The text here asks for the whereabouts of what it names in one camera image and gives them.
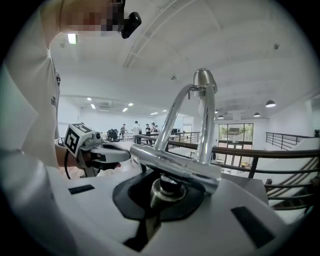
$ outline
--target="shirt logo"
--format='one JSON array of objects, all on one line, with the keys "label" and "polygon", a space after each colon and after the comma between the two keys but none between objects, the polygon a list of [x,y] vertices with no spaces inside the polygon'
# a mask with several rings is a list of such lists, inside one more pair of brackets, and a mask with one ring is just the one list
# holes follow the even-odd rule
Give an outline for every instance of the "shirt logo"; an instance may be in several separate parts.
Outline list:
[{"label": "shirt logo", "polygon": [[56,97],[52,97],[51,104],[57,107]]}]

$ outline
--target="black pants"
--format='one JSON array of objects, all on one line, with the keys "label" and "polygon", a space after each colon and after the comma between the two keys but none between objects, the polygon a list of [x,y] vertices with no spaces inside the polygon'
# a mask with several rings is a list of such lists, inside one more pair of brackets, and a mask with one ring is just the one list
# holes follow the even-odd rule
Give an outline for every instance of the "black pants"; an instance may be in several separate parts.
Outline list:
[{"label": "black pants", "polygon": [[[150,132],[150,131],[146,131],[145,134],[146,134],[147,136],[151,136],[151,132]],[[150,142],[150,145],[152,145],[152,140],[151,140],[151,139],[146,140],[146,143],[147,143],[147,144],[148,144],[148,141]]]}]

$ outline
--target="person's arm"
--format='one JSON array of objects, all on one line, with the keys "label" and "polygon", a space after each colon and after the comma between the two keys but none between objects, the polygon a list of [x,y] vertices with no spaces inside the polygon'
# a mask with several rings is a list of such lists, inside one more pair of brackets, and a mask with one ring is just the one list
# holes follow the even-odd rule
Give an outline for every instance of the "person's arm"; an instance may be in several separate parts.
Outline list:
[{"label": "person's arm", "polygon": [[113,0],[48,0],[40,9],[46,46],[60,33],[101,31],[112,25]]},{"label": "person's arm", "polygon": [[[64,146],[59,146],[57,144],[55,144],[54,146],[55,146],[55,154],[56,154],[56,159],[58,161],[58,165],[59,167],[64,167],[67,149]],[[67,166],[68,167],[77,166],[77,160],[72,154],[68,155]]]}]

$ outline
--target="white t-shirt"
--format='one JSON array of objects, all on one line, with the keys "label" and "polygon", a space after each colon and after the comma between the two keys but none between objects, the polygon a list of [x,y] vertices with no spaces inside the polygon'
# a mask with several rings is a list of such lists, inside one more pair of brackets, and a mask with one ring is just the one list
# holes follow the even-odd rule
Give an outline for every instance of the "white t-shirt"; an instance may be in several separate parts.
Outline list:
[{"label": "white t-shirt", "polygon": [[133,135],[136,136],[136,135],[139,135],[139,132],[141,130],[140,126],[138,124],[135,124],[131,130],[133,131]]},{"label": "white t-shirt", "polygon": [[54,139],[59,136],[56,130],[60,89],[39,9],[15,39],[4,63],[18,89],[38,113],[22,150],[46,166],[58,167]]}]

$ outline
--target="railing post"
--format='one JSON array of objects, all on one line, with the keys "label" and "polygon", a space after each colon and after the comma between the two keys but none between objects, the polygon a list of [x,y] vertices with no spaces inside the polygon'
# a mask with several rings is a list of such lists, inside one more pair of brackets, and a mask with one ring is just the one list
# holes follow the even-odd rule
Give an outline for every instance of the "railing post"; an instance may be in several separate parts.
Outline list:
[{"label": "railing post", "polygon": [[249,179],[252,179],[255,175],[255,172],[256,172],[256,169],[257,169],[257,164],[258,164],[258,160],[259,160],[259,157],[255,156],[252,160],[252,166],[251,166],[251,169],[250,169],[250,172],[249,172],[249,176],[248,178]]}]

